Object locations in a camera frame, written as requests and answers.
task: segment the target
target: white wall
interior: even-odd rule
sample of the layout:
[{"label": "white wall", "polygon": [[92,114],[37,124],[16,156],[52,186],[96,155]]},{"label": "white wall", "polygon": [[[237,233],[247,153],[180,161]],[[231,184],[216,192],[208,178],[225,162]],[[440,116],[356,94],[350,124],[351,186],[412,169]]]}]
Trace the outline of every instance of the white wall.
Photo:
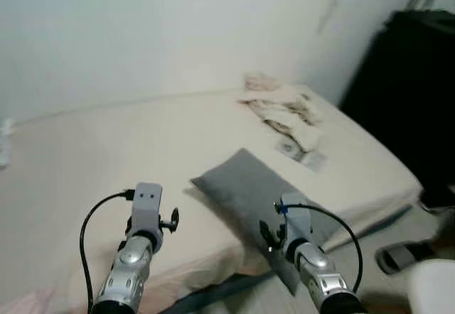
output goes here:
[{"label": "white wall", "polygon": [[262,70],[337,102],[406,0],[0,0],[0,117],[222,90]]}]

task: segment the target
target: white bed sheet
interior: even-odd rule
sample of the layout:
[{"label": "white bed sheet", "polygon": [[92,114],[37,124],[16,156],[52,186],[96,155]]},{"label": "white bed sheet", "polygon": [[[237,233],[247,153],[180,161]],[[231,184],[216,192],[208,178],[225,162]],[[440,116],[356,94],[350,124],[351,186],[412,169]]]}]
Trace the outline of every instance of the white bed sheet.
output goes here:
[{"label": "white bed sheet", "polygon": [[[283,156],[279,134],[235,100],[241,91],[162,97],[73,112],[21,125],[11,166],[0,171],[0,303],[36,289],[54,291],[50,312],[83,312],[86,290],[78,253],[80,225],[92,205],[137,182],[164,187],[161,211],[181,221],[154,256],[142,313],[233,273],[261,274],[262,256],[217,217],[188,179],[241,147],[359,232],[417,199],[416,178],[381,144],[321,98],[327,155],[315,173]],[[86,252],[94,289],[107,275],[131,205],[113,200],[93,217]],[[326,248],[347,239],[335,234]]]}]

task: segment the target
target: black slipper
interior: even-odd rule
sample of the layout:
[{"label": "black slipper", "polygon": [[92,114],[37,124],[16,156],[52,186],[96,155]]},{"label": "black slipper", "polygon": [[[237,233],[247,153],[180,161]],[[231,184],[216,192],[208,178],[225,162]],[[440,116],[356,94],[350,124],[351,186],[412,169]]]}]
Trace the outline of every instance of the black slipper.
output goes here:
[{"label": "black slipper", "polygon": [[392,275],[433,255],[434,251],[426,242],[400,242],[377,250],[375,258],[381,270]]}]

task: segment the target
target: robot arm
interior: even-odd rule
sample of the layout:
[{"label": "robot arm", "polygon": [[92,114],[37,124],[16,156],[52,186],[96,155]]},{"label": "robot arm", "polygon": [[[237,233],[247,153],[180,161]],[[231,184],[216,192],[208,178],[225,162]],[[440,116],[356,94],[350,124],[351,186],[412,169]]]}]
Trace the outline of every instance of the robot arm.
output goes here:
[{"label": "robot arm", "polygon": [[178,210],[170,222],[161,220],[159,206],[162,187],[140,183],[134,191],[132,216],[127,224],[127,240],[119,246],[112,269],[105,279],[90,314],[135,314],[149,277],[152,256],[163,243],[163,228],[178,226]]},{"label": "robot arm", "polygon": [[358,297],[352,292],[335,269],[335,264],[311,240],[311,216],[308,209],[288,211],[289,204],[302,201],[301,194],[286,194],[275,210],[284,215],[285,224],[277,232],[276,242],[266,223],[259,222],[260,232],[269,249],[279,249],[300,274],[311,299],[321,314],[367,313]]},{"label": "robot arm", "polygon": [[294,256],[300,279],[321,314],[367,313],[335,264],[318,247],[305,242],[296,248]]}]

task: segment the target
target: gray pillow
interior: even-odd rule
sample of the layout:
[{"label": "gray pillow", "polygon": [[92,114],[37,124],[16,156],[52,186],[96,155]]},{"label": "gray pillow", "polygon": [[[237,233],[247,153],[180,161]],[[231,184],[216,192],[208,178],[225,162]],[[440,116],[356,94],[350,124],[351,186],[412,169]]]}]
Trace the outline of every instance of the gray pillow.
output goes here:
[{"label": "gray pillow", "polygon": [[[300,282],[299,274],[280,251],[268,251],[259,231],[259,221],[266,222],[274,234],[284,223],[284,218],[275,212],[273,203],[279,202],[284,193],[297,193],[298,190],[244,148],[191,182],[240,221],[272,269],[295,295]],[[318,206],[310,200],[307,202]],[[318,245],[322,245],[339,228],[335,220],[316,211],[311,211],[311,226],[313,242]]]}]

